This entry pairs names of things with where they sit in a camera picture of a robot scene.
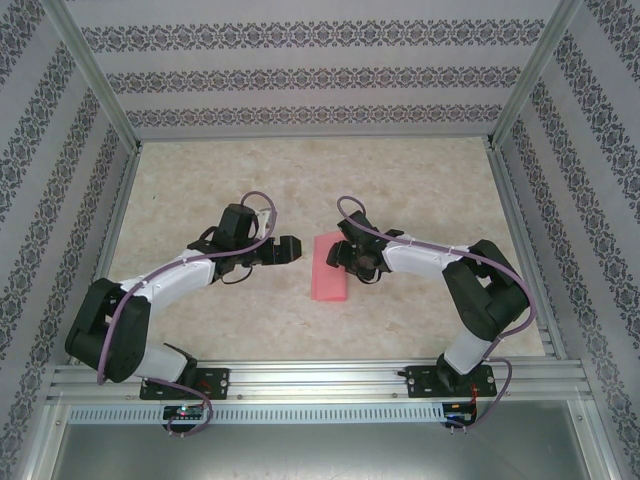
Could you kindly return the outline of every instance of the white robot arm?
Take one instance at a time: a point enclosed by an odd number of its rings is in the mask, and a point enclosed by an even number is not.
[[[377,231],[361,211],[356,211],[350,218],[358,225]],[[375,283],[385,272],[407,272],[445,280],[466,327],[438,358],[438,380],[451,393],[460,386],[467,388],[465,380],[482,363],[491,344],[529,307],[525,292],[510,276],[484,263],[451,253],[470,252],[513,270],[490,241],[435,250],[413,245],[418,240],[399,230],[390,230],[386,235],[403,240],[402,243],[374,236],[347,220],[340,222],[338,227],[345,240],[332,247],[327,263],[334,267],[344,266],[363,283]],[[489,282],[485,286],[480,279],[487,277]]]
[[[67,336],[65,350],[99,370],[100,356],[105,343],[108,343],[104,368],[106,378],[121,382],[136,376],[191,387],[196,379],[197,361],[174,346],[147,343],[149,322],[189,292],[218,280],[225,283],[223,277],[236,265],[252,269],[254,265],[285,264],[299,258],[301,244],[296,237],[282,236],[279,245],[272,237],[264,239],[268,221],[268,210],[255,212],[244,205],[231,204],[225,209],[218,226],[205,230],[180,255],[155,269],[157,274],[151,281],[144,281],[152,276],[149,274],[121,282],[106,278],[96,280],[89,287],[78,311]],[[234,254],[260,241],[263,243],[257,248],[241,255]],[[206,258],[220,252],[230,254],[224,258]],[[123,300],[132,290],[131,298]],[[122,310],[117,328],[111,341],[106,342],[110,317],[121,302],[125,303],[120,306]]]

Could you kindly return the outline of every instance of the damask pattern wall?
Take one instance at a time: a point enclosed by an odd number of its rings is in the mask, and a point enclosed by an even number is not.
[[[623,478],[640,478],[639,25],[633,2],[585,2],[502,146]]]
[[[0,2],[0,479],[96,271],[128,152],[37,1]]]
[[[142,139],[488,134],[556,4],[67,3]]]

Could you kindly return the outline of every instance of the marble floor mat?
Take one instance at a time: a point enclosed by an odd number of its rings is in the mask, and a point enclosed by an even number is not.
[[[142,150],[110,278],[131,278],[171,260],[217,224],[227,204],[254,189],[273,198],[275,234],[300,238],[302,258],[183,297],[152,320],[150,341],[201,359],[442,353],[464,328],[443,280],[395,273],[363,285],[352,277],[346,302],[311,300],[313,238],[337,230],[335,202],[343,194],[361,199],[380,230],[455,245],[486,238],[517,264],[480,138],[160,142]],[[544,355],[535,325],[496,352]]]

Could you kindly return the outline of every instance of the purple cable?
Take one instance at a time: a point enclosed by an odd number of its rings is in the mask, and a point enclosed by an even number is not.
[[[147,380],[153,383],[164,385],[166,387],[177,388],[187,393],[191,393],[192,395],[196,395],[197,397],[200,397],[203,400],[203,403],[207,404],[207,418],[205,419],[205,421],[202,422],[200,425],[193,427],[188,432],[178,433],[171,430],[171,424],[173,423],[173,421],[180,418],[177,416],[171,417],[169,419],[169,422],[167,423],[167,430],[169,432],[170,437],[173,437],[174,435],[178,435],[181,438],[184,438],[184,437],[189,437],[191,435],[195,435],[199,431],[203,430],[207,425],[209,425],[209,422],[211,422],[211,420],[213,419],[213,405],[211,404],[211,400],[209,400],[204,393],[199,392],[198,390],[194,390],[193,388],[185,387],[184,385],[180,385],[179,383],[167,382],[166,380],[162,380],[160,378],[148,378]]]
[[[524,281],[518,276],[517,273],[515,273],[514,271],[510,270],[509,268],[505,267],[504,265],[501,265],[498,262],[495,262],[489,258],[485,258],[483,256],[480,255],[476,255],[474,253],[471,252],[465,252],[462,250],[456,250],[454,248],[447,248],[447,247],[443,247],[441,245],[434,245],[432,243],[429,242],[421,242],[421,241],[409,241],[409,240],[404,240],[401,238],[396,238],[396,237],[391,237],[389,235],[385,235],[384,233],[380,233],[376,230],[372,230],[371,228],[365,227],[364,225],[360,225],[358,222],[356,222],[355,220],[353,220],[351,217],[349,217],[349,215],[347,215],[347,212],[344,211],[344,209],[342,208],[342,202],[344,200],[351,200],[352,202],[354,202],[356,205],[358,205],[361,209],[362,209],[362,213],[366,215],[367,210],[364,206],[364,204],[358,200],[355,197],[352,197],[351,195],[343,195],[340,198],[338,198],[338,202],[337,202],[337,206],[338,206],[338,211],[340,212],[340,214],[344,217],[344,219],[349,222],[351,225],[353,225],[354,227],[362,230],[363,232],[367,232],[371,235],[374,235],[378,238],[382,238],[383,240],[387,240],[389,242],[396,242],[396,243],[401,243],[403,245],[409,245],[409,246],[416,246],[416,247],[424,247],[424,248],[429,248],[431,250],[436,250],[438,252],[442,252],[442,253],[448,253],[451,255],[458,255],[461,257],[467,257],[467,258],[471,258],[472,260],[475,260],[477,262],[481,262],[484,263],[486,265],[489,265],[490,267],[493,267],[497,270],[500,270],[501,272],[503,272],[504,274],[508,275],[509,277],[511,277],[513,279],[514,282],[516,282],[518,284],[518,286],[522,289],[522,291],[524,292],[524,294],[527,297],[527,300],[529,301],[529,316],[527,317],[527,319],[522,323],[522,325],[518,325],[515,328],[512,328],[511,330],[509,330],[508,332],[504,332],[499,334],[496,339],[493,341],[493,343],[491,345],[489,345],[489,348],[487,348],[487,350],[484,352],[483,354],[483,359],[489,362],[493,362],[493,361],[498,361],[498,362],[502,362],[505,363],[507,365],[508,368],[508,374],[507,374],[507,379],[504,382],[504,385],[502,387],[502,389],[500,390],[500,393],[498,393],[498,395],[496,396],[495,400],[491,403],[491,405],[489,406],[489,408],[487,409],[487,411],[485,412],[485,414],[478,419],[478,421],[476,421],[473,425],[469,426],[466,428],[466,430],[470,430],[472,428],[475,428],[476,426],[478,426],[479,424],[481,424],[484,419],[486,419],[487,416],[489,416],[491,414],[491,412],[493,411],[493,409],[496,407],[496,405],[498,404],[498,402],[502,399],[502,397],[504,396],[505,392],[507,391],[507,387],[509,386],[509,383],[511,383],[511,377],[513,374],[513,366],[511,365],[511,362],[509,360],[507,360],[506,358],[494,358],[494,359],[489,359],[489,355],[491,354],[491,352],[493,352],[495,350],[495,348],[498,346],[498,344],[502,341],[503,338],[505,337],[509,337],[511,335],[515,335],[516,333],[521,332],[522,330],[524,330],[525,328],[527,328],[529,325],[531,325],[531,323],[533,322],[533,319],[535,318],[536,314],[537,314],[537,309],[536,309],[536,302],[535,299],[533,298],[533,294],[531,293],[531,290],[529,290],[529,287],[527,287],[527,285],[524,283]]]

